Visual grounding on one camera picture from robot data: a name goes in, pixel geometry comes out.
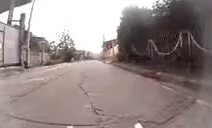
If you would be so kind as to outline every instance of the sidewalk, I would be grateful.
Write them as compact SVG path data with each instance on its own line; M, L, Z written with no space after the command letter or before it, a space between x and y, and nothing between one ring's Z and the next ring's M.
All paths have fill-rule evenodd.
M20 66L9 66L0 68L0 78L24 72L25 69Z
M124 70L131 71L140 74L145 77L157 79L160 81L171 82L188 89L194 90L199 87L212 88L212 75L204 75L198 77L195 74L187 73L183 71L182 73L175 71L163 72L158 69L149 69L141 65L130 64L130 63L111 63L114 66L120 67Z

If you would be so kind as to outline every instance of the curb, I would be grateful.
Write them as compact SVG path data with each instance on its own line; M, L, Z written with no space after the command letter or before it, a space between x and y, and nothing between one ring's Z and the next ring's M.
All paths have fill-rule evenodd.
M193 91L197 91L200 87L203 86L202 84L198 83L197 80L189 80L187 78L177 77L163 72L157 72L147 69L139 70L135 68L129 68L128 66L123 66L118 63L111 63L111 65L144 77L152 78L163 82L174 83Z

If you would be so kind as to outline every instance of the road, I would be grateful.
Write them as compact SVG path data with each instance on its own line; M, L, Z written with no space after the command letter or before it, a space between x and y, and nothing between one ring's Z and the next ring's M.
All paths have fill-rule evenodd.
M1 128L212 128L212 104L100 61L0 78Z

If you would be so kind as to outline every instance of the overcast sky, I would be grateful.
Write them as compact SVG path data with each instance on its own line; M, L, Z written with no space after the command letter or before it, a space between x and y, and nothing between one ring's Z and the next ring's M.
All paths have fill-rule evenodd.
M58 40L63 30L70 35L77 49L100 52L103 41L116 38L116 29L120 23L124 7L138 5L152 6L154 0L36 0L31 31L44 36L49 41ZM29 17L31 4L16 8L14 19L20 13ZM8 13L0 14L0 21L6 22Z

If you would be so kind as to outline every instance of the fence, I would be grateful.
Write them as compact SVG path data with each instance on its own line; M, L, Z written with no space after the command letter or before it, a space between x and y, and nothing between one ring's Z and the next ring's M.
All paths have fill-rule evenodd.
M20 63L19 30L0 22L0 66Z
M151 64L165 66L175 66L173 62L203 66L204 56L212 56L212 50L204 48L189 31L159 35L148 41L144 52L138 52L133 45L131 51L138 56L149 56Z

